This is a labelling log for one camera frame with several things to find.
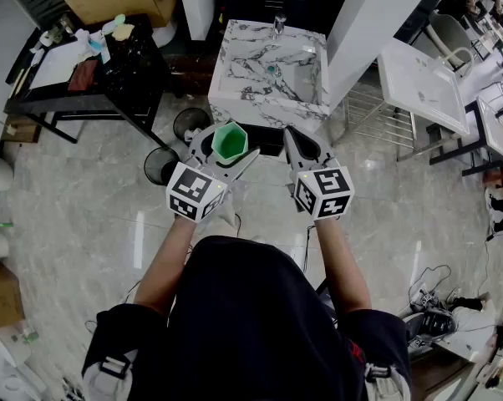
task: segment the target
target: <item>metal rack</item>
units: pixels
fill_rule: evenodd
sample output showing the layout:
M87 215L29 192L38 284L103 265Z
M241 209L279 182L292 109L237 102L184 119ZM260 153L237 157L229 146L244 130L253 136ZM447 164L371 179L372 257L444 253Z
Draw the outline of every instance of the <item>metal rack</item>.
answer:
M413 113L395 108L381 98L355 90L348 92L346 105L346 132L415 149L417 131Z

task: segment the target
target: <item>black shirt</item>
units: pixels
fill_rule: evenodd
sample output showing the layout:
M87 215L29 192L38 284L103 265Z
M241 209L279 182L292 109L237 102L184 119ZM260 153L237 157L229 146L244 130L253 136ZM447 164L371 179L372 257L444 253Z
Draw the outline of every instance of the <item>black shirt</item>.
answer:
M402 320L373 310L338 330L292 259L274 246L223 236L199 242L168 325L120 305L98 315L88 366L139 349L131 399L365 399L365 363L410 382Z

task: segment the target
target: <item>wall-mounted sink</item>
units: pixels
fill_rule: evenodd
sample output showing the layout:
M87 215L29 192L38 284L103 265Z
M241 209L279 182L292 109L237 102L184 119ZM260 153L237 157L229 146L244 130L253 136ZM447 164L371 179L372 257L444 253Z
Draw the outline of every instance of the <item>wall-mounted sink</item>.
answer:
M215 121L313 132L329 116L326 38L291 27L271 35L271 24L228 23L209 90Z

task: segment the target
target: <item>marble floor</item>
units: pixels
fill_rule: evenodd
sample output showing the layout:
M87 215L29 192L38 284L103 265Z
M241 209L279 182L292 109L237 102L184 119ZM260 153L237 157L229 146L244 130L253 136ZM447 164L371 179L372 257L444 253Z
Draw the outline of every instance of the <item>marble floor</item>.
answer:
M165 94L154 126L181 156L186 148L174 137L172 122L189 107L208 110L206 97L177 100ZM14 224L4 229L11 245L6 263L19 277L28 323L40 336L29 363L53 399L60 399L62 376L79 381L91 337L85 323L117 304L142 277L173 221L164 189L143 172L154 143L125 122L66 122L61 128L79 143L43 131L37 145L7 145L14 185L0 193L0 222ZM335 137L342 130L341 105L319 132ZM427 157L419 157L397 164L396 153L395 146L358 135L335 150L356 192L338 224L373 306L400 312L411 283L427 266L441 264L452 271L439 285L441 294L460 287L461 295L475 296L485 278L489 222L481 178L462 178L463 164L456 160L429 166ZM239 181L234 206L240 237L262 236L302 265L312 221L295 211L285 187L288 172L284 158L260 157ZM487 247L481 292L490 291L502 311L503 236ZM426 272L427 287L447 272ZM324 278L315 231L307 278L315 287Z

